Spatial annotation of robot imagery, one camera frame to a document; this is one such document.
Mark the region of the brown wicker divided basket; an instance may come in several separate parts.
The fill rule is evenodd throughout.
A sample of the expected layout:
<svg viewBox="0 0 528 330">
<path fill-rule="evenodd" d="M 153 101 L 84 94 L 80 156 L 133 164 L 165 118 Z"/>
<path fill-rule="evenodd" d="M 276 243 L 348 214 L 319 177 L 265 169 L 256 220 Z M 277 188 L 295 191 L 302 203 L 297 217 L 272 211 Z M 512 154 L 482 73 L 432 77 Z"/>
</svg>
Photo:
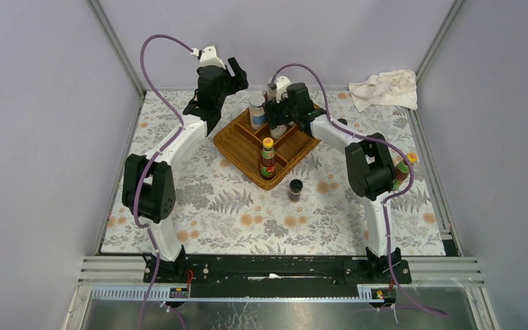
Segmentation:
<svg viewBox="0 0 528 330">
<path fill-rule="evenodd" d="M 270 136 L 268 124 L 254 130 L 250 125 L 249 110 L 245 109 L 220 130 L 213 139 L 219 152 L 248 179 L 263 190 L 279 185 L 295 167 L 312 152 L 320 140 L 291 127 L 274 141 L 276 152 L 275 176 L 261 175 L 262 141 Z"/>
</svg>

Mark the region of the silver lid white grain jar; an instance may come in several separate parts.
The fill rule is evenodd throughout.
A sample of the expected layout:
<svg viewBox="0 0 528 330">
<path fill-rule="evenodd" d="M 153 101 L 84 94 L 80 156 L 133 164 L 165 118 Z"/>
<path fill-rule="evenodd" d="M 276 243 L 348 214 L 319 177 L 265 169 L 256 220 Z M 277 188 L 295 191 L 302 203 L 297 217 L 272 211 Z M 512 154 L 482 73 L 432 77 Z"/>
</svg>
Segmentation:
<svg viewBox="0 0 528 330">
<path fill-rule="evenodd" d="M 276 83 L 273 80 L 267 84 L 266 99 L 267 101 L 276 101 Z"/>
</svg>

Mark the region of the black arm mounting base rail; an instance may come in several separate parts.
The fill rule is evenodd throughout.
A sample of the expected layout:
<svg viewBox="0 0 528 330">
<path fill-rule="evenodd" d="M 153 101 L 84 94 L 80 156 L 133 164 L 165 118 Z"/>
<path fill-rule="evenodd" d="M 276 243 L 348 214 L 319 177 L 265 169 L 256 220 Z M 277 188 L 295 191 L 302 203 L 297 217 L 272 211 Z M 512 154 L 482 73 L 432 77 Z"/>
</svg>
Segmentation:
<svg viewBox="0 0 528 330">
<path fill-rule="evenodd" d="M 145 283 L 181 283 L 191 298 L 350 298 L 358 285 L 392 288 L 412 282 L 395 256 L 215 255 L 181 253 L 175 261 L 143 254 Z"/>
</svg>

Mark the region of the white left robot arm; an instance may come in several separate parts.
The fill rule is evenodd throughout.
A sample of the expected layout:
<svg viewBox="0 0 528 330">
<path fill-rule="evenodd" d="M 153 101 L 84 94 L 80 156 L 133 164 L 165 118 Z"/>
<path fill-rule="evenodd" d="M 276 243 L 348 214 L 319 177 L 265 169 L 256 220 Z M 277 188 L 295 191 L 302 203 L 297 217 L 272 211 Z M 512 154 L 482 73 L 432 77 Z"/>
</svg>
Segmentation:
<svg viewBox="0 0 528 330">
<path fill-rule="evenodd" d="M 186 273 L 184 248 L 169 219 L 176 203 L 173 169 L 217 126 L 226 98 L 248 88 L 247 74 L 234 57 L 223 67 L 201 65 L 197 73 L 197 88 L 179 126 L 145 154 L 130 154 L 124 164 L 122 203 L 148 232 L 159 273 L 171 283 Z"/>
</svg>

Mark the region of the white jar wide black lid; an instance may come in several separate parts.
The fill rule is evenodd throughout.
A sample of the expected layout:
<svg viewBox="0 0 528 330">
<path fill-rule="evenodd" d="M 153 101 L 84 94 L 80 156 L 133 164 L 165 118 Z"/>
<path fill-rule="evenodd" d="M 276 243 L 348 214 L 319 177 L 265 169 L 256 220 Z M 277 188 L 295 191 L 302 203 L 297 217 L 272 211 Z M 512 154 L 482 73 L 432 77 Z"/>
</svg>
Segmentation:
<svg viewBox="0 0 528 330">
<path fill-rule="evenodd" d="M 286 125 L 278 125 L 276 128 L 270 128 L 269 129 L 270 137 L 275 139 L 275 140 L 278 140 L 281 137 L 283 137 L 283 135 L 286 133 L 286 131 L 287 131 L 287 126 Z"/>
</svg>

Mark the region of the silver lid jar blue label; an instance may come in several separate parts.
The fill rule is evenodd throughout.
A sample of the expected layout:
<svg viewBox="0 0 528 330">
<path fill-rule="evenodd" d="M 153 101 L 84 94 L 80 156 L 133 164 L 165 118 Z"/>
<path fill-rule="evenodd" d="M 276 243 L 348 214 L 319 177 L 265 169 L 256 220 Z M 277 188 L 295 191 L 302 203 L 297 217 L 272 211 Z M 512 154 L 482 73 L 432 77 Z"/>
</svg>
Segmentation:
<svg viewBox="0 0 528 330">
<path fill-rule="evenodd" d="M 250 126 L 255 130 L 259 130 L 266 122 L 266 114 L 263 108 L 266 99 L 261 93 L 253 94 L 249 98 L 249 117 Z"/>
</svg>

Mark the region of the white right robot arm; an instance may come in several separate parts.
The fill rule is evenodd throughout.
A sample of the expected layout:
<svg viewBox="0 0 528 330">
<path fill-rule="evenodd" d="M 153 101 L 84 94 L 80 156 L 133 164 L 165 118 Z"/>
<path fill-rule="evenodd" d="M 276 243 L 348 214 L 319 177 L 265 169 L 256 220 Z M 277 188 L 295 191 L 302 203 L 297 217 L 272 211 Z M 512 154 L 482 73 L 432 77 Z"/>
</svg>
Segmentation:
<svg viewBox="0 0 528 330">
<path fill-rule="evenodd" d="M 263 105 L 271 127 L 294 123 L 299 131 L 321 140 L 345 156 L 351 190 L 362 199 L 368 228 L 366 272 L 376 283 L 386 282 L 401 261 L 401 252 L 393 243 L 393 229 L 385 203 L 393 190 L 396 169 L 384 136 L 374 133 L 358 137 L 346 122 L 334 120 L 327 111 L 316 107 L 305 83 L 292 83 L 286 77 L 268 85 Z"/>
</svg>

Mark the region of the red sauce bottle yellow cap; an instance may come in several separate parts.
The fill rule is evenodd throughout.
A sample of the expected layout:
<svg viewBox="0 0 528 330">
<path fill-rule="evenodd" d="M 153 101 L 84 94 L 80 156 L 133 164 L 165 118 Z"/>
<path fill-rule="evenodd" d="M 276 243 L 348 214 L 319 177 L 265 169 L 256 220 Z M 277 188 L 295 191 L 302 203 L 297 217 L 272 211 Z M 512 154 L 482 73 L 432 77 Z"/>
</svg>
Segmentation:
<svg viewBox="0 0 528 330">
<path fill-rule="evenodd" d="M 262 140 L 261 151 L 261 175 L 270 179 L 276 174 L 276 152 L 274 150 L 274 140 L 265 137 Z"/>
</svg>

